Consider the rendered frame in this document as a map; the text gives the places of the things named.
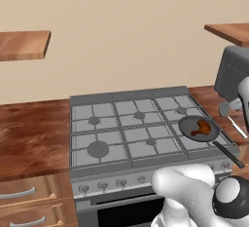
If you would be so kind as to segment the grey gas hob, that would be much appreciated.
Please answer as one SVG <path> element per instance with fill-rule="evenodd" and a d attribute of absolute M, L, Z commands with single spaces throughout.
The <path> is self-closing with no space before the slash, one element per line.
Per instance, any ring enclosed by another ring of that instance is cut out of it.
<path fill-rule="evenodd" d="M 70 98 L 70 180 L 74 198 L 95 203 L 103 194 L 141 196 L 151 190 L 151 176 L 160 167 L 214 164 L 215 174 L 232 161 L 212 142 L 182 135 L 185 116 L 211 116 L 183 87 L 128 91 Z M 146 176 L 146 183 L 137 178 Z M 117 180 L 125 178 L 121 187 Z M 98 188 L 106 181 L 105 191 Z M 80 185 L 88 185 L 84 194 Z"/>

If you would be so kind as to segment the grey oven door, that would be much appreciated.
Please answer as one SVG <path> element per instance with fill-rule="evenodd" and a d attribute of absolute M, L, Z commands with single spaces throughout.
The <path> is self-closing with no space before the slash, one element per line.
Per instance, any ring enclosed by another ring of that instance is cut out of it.
<path fill-rule="evenodd" d="M 148 194 L 95 205 L 76 201 L 75 207 L 79 227 L 150 227 L 163 203 L 163 197 Z"/>

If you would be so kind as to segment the brown chicken drumstick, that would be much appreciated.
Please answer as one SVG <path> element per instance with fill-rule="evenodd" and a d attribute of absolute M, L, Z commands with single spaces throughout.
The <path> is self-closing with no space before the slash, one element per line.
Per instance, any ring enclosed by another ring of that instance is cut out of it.
<path fill-rule="evenodd" d="M 208 135 L 208 134 L 211 133 L 211 127 L 206 121 L 198 120 L 197 125 L 198 125 L 198 130 L 197 131 L 191 131 L 192 136 L 196 136 L 197 134 Z"/>

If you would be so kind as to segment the dark grey frying pan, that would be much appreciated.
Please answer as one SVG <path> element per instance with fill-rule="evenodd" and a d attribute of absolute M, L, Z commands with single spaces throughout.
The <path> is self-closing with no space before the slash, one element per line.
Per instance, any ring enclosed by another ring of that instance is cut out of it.
<path fill-rule="evenodd" d="M 211 133 L 208 135 L 197 134 L 196 136 L 191 135 L 191 131 L 197 131 L 198 120 L 206 121 L 211 127 Z M 239 161 L 226 147 L 224 147 L 218 140 L 217 137 L 220 134 L 219 128 L 208 118 L 197 115 L 185 116 L 178 122 L 178 128 L 182 135 L 185 137 L 197 141 L 197 142 L 212 142 L 217 148 L 219 148 L 225 155 L 227 155 L 240 169 L 243 169 L 245 165 Z"/>

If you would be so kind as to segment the wooden wall shelf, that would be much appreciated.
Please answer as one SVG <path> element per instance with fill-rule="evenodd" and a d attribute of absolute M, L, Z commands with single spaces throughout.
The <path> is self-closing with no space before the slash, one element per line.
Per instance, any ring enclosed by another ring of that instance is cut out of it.
<path fill-rule="evenodd" d="M 204 29 L 239 47 L 249 47 L 249 23 L 206 24 Z"/>
<path fill-rule="evenodd" d="M 51 36 L 49 30 L 0 32 L 0 61 L 43 59 Z"/>

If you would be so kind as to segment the grey toaster oven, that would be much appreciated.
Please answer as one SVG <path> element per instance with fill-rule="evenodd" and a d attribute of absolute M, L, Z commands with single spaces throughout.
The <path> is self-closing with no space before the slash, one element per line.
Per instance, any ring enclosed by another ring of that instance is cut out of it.
<path fill-rule="evenodd" d="M 231 102 L 238 98 L 238 85 L 247 76 L 249 76 L 249 48 L 225 47 L 214 90 L 220 97 Z"/>

